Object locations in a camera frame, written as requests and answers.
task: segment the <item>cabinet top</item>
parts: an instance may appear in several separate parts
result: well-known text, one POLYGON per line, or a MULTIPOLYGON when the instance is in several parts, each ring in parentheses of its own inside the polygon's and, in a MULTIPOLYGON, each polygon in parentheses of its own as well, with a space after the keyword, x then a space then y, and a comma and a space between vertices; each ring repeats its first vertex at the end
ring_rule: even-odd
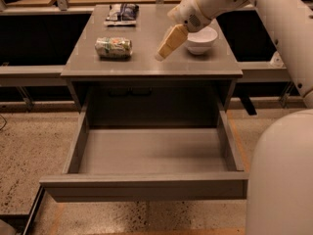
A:
POLYGON ((140 4, 136 26, 105 26, 109 5, 95 7, 73 49, 61 76, 64 78, 114 77, 182 77, 238 78, 243 73, 237 64, 218 22, 211 27, 218 32, 212 48, 204 55, 194 56, 184 45, 166 60, 155 58, 157 47, 166 31, 174 25, 167 12, 174 4, 140 4), (129 60, 100 59, 95 43, 99 37, 125 37, 132 41, 129 60))

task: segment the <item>drawer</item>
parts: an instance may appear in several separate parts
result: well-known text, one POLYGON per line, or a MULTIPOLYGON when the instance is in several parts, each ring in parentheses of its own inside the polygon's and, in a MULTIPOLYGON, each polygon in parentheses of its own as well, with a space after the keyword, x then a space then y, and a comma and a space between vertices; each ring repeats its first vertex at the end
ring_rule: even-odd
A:
POLYGON ((91 86, 57 202, 243 199, 248 174, 214 86, 91 86))

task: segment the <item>snack package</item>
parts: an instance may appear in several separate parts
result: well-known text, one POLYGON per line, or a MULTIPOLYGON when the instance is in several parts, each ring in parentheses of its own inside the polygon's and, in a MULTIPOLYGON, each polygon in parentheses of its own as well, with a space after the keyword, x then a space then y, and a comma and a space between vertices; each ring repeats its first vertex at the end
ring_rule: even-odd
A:
POLYGON ((132 54, 132 43, 124 37, 103 37, 97 39, 95 49, 102 58, 126 59, 132 54))
POLYGON ((139 6, 136 4, 110 5, 104 25, 135 25, 139 6))

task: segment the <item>can label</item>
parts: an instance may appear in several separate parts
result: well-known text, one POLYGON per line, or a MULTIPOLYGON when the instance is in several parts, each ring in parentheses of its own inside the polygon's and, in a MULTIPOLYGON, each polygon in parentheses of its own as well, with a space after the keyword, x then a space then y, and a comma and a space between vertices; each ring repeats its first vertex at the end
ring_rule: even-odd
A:
POLYGON ((95 49, 103 58, 126 59, 132 55, 131 40, 124 37, 98 38, 95 49))

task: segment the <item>terrazzo floor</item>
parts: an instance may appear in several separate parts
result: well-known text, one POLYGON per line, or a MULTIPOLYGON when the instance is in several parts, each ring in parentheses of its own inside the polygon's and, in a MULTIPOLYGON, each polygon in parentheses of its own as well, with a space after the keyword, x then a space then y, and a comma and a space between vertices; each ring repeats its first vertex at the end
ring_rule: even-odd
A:
MULTIPOLYGON (((247 171, 261 133, 277 118, 303 110, 259 108, 256 116, 249 116, 235 108, 228 118, 247 171)), ((72 104, 37 104, 30 113, 23 106, 2 105, 0 114, 6 120, 0 130, 0 215, 28 214, 39 178, 63 169, 78 113, 72 104)), ((235 235, 244 234, 245 222, 245 200, 60 204, 45 194, 30 234, 235 235)))

